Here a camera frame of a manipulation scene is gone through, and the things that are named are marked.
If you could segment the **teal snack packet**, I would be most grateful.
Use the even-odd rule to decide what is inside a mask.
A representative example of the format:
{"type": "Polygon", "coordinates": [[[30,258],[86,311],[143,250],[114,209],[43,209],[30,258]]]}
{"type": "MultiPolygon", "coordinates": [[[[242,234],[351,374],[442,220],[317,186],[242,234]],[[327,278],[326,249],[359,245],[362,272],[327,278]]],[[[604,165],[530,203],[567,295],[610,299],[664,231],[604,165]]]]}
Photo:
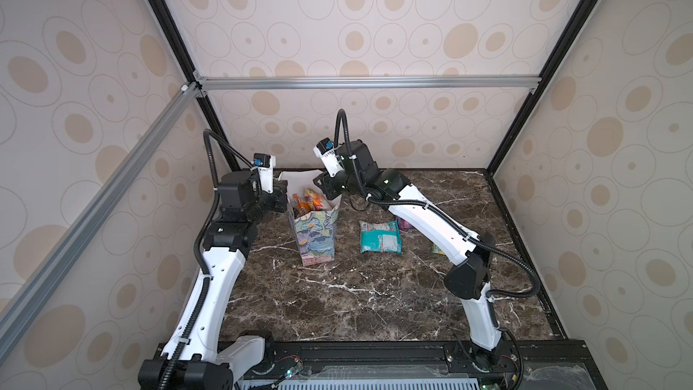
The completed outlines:
{"type": "Polygon", "coordinates": [[[360,252],[402,253],[402,238],[396,221],[369,223],[359,221],[360,252]]]}

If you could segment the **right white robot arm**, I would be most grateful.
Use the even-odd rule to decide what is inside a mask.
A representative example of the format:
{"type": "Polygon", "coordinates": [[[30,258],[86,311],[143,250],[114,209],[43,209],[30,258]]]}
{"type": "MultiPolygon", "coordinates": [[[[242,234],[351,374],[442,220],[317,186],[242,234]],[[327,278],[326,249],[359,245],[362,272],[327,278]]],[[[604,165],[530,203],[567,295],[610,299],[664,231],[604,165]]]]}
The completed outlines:
{"type": "Polygon", "coordinates": [[[327,170],[313,182],[328,198],[357,193],[411,224],[449,258],[452,268],[444,285],[462,301],[467,316],[470,347],[465,356],[483,372],[499,363],[503,333],[488,294],[490,252],[481,247],[478,233],[449,217],[403,173],[379,169],[360,140],[336,146],[324,138],[313,151],[327,170]]]}

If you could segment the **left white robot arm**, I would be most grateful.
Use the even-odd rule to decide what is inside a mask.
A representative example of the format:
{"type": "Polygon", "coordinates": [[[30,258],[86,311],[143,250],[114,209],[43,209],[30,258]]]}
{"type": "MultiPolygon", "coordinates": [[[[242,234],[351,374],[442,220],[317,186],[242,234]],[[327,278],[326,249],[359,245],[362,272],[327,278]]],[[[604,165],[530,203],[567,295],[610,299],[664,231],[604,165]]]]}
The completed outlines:
{"type": "Polygon", "coordinates": [[[171,339],[142,364],[141,388],[236,389],[252,368],[273,366],[269,332],[249,332],[228,348],[218,342],[257,226],[266,214],[286,211],[286,188],[267,167],[228,173],[215,185],[211,211],[193,246],[197,279],[171,339]]]}

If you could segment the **orange Fox's snack packet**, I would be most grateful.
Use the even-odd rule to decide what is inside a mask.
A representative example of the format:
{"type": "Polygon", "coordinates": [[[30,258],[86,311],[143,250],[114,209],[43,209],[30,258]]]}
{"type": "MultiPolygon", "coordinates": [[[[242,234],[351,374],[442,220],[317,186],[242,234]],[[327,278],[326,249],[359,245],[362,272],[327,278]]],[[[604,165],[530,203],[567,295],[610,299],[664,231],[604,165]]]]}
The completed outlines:
{"type": "Polygon", "coordinates": [[[306,202],[305,198],[301,197],[299,194],[294,193],[292,195],[292,204],[294,205],[295,208],[295,217],[302,217],[306,214],[309,214],[312,212],[312,208],[308,202],[306,202]]]}

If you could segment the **white patterned paper bag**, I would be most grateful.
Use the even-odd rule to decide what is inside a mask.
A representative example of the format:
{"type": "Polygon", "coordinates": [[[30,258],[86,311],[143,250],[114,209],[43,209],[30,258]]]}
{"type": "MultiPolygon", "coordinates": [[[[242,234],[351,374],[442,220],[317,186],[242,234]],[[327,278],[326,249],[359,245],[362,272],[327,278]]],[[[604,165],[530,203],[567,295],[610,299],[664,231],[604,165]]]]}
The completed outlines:
{"type": "Polygon", "coordinates": [[[279,180],[288,182],[289,206],[286,215],[304,267],[328,263],[335,257],[340,198],[328,200],[314,185],[313,180],[319,174],[321,171],[303,171],[283,172],[279,176],[279,180]],[[312,189],[322,195],[330,203],[331,210],[312,211],[296,218],[292,195],[297,193],[304,198],[305,189],[312,189]]]}

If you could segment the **yellow green snack packet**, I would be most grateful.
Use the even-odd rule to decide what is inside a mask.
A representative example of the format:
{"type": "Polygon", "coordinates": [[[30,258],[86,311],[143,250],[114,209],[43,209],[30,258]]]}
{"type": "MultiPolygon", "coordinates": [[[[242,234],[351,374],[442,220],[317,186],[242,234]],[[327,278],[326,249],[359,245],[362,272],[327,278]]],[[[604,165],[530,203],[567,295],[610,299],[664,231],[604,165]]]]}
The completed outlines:
{"type": "Polygon", "coordinates": [[[445,252],[442,251],[442,250],[441,250],[438,246],[436,246],[436,245],[433,245],[433,246],[432,246],[431,252],[433,252],[434,254],[437,254],[437,255],[444,255],[444,254],[445,254],[445,252]]]}

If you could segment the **pink Fox's candy packet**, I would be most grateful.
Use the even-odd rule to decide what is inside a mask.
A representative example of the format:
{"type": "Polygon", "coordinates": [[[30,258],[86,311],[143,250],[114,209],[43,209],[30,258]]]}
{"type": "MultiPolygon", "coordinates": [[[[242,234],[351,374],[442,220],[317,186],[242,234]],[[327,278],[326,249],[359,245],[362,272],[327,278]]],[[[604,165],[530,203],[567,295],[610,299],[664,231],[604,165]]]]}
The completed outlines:
{"type": "Polygon", "coordinates": [[[310,211],[330,211],[330,203],[319,193],[312,189],[304,190],[304,200],[310,207],[310,211]]]}

